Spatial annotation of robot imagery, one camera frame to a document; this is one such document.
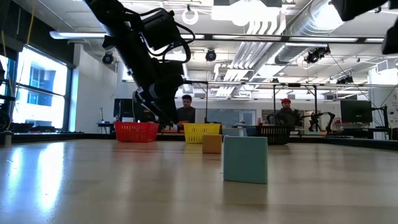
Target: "yellow block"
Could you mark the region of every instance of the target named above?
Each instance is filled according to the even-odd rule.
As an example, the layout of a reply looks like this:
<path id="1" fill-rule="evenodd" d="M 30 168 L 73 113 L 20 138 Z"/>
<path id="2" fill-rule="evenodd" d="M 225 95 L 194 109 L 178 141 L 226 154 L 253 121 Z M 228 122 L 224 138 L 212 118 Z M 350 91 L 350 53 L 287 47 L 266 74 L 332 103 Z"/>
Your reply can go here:
<path id="1" fill-rule="evenodd" d="M 221 134 L 204 134 L 202 153 L 221 154 L 223 148 L 223 136 Z"/>

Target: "desk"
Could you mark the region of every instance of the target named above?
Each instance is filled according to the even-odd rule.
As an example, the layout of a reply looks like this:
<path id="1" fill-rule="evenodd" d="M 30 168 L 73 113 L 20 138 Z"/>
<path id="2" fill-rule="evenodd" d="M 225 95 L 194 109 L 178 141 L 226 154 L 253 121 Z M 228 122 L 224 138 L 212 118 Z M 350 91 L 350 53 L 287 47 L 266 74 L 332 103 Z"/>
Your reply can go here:
<path id="1" fill-rule="evenodd" d="M 113 123 L 97 123 L 98 127 L 101 128 L 101 134 L 102 134 L 102 129 L 105 130 L 105 134 L 108 132 L 106 131 L 106 128 L 109 128 L 109 133 L 111 134 L 111 128 L 113 128 L 114 124 Z"/>

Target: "dark shirt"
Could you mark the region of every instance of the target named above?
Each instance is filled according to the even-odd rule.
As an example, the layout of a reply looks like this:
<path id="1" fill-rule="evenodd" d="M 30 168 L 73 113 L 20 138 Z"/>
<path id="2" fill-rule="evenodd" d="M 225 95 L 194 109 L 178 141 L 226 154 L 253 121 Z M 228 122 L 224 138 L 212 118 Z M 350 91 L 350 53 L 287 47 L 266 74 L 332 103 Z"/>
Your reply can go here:
<path id="1" fill-rule="evenodd" d="M 178 121 L 188 121 L 189 123 L 195 122 L 195 109 L 193 107 L 189 108 L 179 108 L 177 109 Z"/>
<path id="2" fill-rule="evenodd" d="M 298 111 L 292 109 L 280 109 L 275 116 L 275 121 L 279 121 L 279 125 L 287 126 L 291 130 L 294 130 L 294 127 L 297 122 L 300 121 L 300 115 Z"/>

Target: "teal block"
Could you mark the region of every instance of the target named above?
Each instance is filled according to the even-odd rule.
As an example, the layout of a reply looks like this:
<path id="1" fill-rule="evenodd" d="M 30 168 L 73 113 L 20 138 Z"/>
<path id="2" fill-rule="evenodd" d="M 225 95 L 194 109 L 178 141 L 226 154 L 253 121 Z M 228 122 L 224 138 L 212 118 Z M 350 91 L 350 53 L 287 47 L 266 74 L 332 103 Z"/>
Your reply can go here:
<path id="1" fill-rule="evenodd" d="M 267 138 L 224 138 L 224 180 L 267 184 Z"/>

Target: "table surface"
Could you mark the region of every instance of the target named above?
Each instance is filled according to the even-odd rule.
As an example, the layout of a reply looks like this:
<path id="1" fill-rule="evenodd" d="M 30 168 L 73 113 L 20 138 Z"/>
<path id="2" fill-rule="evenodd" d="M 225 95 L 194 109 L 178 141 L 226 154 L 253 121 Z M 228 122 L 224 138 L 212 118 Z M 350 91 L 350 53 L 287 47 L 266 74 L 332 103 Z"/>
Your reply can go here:
<path id="1" fill-rule="evenodd" d="M 398 223 L 398 154 L 270 146 L 269 184 L 224 182 L 201 144 L 79 140 L 0 150 L 0 223 Z"/>

